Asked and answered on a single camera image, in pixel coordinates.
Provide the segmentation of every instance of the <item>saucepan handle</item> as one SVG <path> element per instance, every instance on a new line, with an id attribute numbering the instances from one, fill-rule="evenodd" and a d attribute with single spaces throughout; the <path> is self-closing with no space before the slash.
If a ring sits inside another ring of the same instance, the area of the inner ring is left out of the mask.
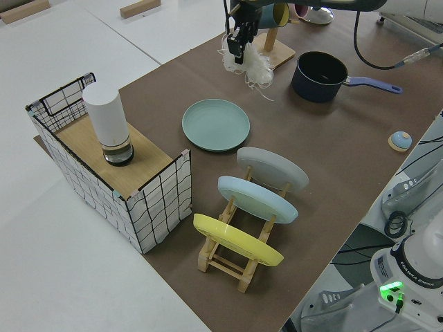
<path id="1" fill-rule="evenodd" d="M 347 77 L 343 85 L 347 86 L 357 86 L 357 85 L 368 85 L 373 88 L 378 88 L 387 92 L 396 93 L 397 95 L 403 93 L 403 89 L 400 86 L 392 85 L 379 80 L 374 80 L 368 77 Z"/>

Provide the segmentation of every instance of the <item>brown tabletop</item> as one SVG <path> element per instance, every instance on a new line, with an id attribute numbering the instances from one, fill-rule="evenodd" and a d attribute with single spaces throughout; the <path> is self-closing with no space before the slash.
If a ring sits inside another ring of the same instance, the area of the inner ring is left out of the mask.
<path id="1" fill-rule="evenodd" d="M 310 178 L 302 192 L 287 196 L 300 216 L 292 224 L 276 225 L 268 241 L 284 255 L 283 262 L 275 268 L 259 266 L 246 294 L 237 291 L 236 279 L 219 270 L 210 267 L 206 274 L 197 270 L 205 239 L 193 228 L 191 216 L 145 255 L 212 331 L 278 331 L 405 159 L 406 154 L 388 146 L 390 134 L 407 131 L 416 143 L 443 106 L 439 55 L 393 71 L 372 69 L 354 52 L 355 14 L 334 13 L 336 18 L 328 26 L 300 23 L 279 30 L 277 39 L 292 47 L 296 57 L 278 68 L 273 84 L 263 90 L 275 101 L 250 90 L 243 75 L 225 71 L 217 53 L 221 37 L 120 91 L 128 122 L 163 151 L 175 157 L 191 149 L 194 212 L 217 218 L 226 205 L 217 191 L 218 177 L 243 175 L 236 149 L 207 152 L 184 135 L 183 113 L 199 100 L 220 98 L 240 106 L 251 121 L 243 146 L 280 154 Z M 376 25 L 377 18 L 363 13 L 359 28 L 359 47 L 370 61 L 394 64 L 427 46 L 389 22 Z M 331 102 L 308 102 L 293 92 L 290 81 L 297 56 L 311 50 L 338 57 L 351 76 L 399 85 L 404 94 L 342 86 Z M 262 227 L 241 211 L 233 225 L 252 234 Z M 174 313 L 168 315 L 174 319 Z"/>

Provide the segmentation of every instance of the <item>box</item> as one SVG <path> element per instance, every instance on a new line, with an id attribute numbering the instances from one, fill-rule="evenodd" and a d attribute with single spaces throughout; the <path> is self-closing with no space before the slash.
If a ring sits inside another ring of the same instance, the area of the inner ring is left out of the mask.
<path id="1" fill-rule="evenodd" d="M 75 192 L 144 254 L 192 212 L 190 150 L 172 159 L 129 125 L 134 159 L 124 167 L 109 165 L 82 101 L 83 89 L 95 80 L 88 73 L 26 110 Z"/>

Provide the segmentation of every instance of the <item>wooden block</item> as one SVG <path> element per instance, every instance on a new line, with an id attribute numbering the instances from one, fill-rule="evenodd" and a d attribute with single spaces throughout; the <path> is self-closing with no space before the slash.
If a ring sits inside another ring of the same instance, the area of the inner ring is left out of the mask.
<path id="1" fill-rule="evenodd" d="M 87 114 L 57 132 L 56 135 L 95 173 L 117 190 L 124 199 L 127 199 L 172 162 L 165 152 L 133 126 L 128 124 L 128 127 L 134 146 L 134 158 L 130 164 L 122 167 L 110 165 L 103 157 L 102 148 Z"/>
<path id="2" fill-rule="evenodd" d="M 18 21 L 24 17 L 31 16 L 36 12 L 50 8 L 49 0 L 34 0 L 30 3 L 25 3 L 22 6 L 7 10 L 0 13 L 0 17 L 6 24 Z"/>
<path id="3" fill-rule="evenodd" d="M 128 17 L 132 17 L 134 15 L 140 14 L 141 12 L 145 12 L 146 10 L 159 7 L 160 0 L 141 0 L 139 2 L 133 3 L 132 5 L 120 8 L 120 15 L 127 19 Z"/>
<path id="4" fill-rule="evenodd" d="M 292 48 L 289 48 L 278 40 L 275 40 L 272 50 L 264 50 L 266 37 L 267 34 L 262 33 L 261 35 L 254 38 L 253 44 L 255 45 L 259 53 L 269 57 L 274 68 L 281 66 L 282 64 L 293 58 L 296 54 L 296 52 Z"/>

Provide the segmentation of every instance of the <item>light blue plate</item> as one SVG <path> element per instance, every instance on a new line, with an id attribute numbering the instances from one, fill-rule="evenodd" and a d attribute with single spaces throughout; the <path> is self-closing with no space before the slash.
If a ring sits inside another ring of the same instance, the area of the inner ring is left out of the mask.
<path id="1" fill-rule="evenodd" d="M 201 100 L 186 110 L 181 121 L 186 137 L 208 151 L 227 151 L 248 136 L 248 116 L 236 104 L 221 99 Z"/>
<path id="2" fill-rule="evenodd" d="M 227 201 L 233 197 L 235 206 L 258 218 L 269 221 L 275 215 L 275 223 L 291 223 L 298 216 L 297 209 L 290 202 L 242 178 L 220 176 L 218 189 Z"/>

